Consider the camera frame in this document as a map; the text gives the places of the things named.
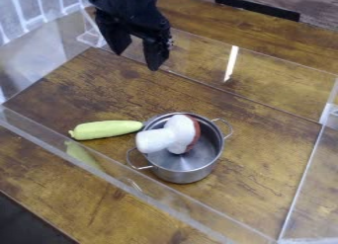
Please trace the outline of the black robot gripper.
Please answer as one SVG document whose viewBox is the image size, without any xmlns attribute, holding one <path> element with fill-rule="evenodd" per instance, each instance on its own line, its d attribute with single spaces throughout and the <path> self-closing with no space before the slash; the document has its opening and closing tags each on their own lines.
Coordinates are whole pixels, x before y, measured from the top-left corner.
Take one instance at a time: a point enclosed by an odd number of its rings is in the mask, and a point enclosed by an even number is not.
<svg viewBox="0 0 338 244">
<path fill-rule="evenodd" d="M 147 66 L 157 71 L 172 46 L 169 21 L 157 8 L 157 0 L 88 1 L 97 9 L 95 23 L 112 51 L 123 53 L 132 42 L 129 34 L 141 38 Z"/>
</svg>

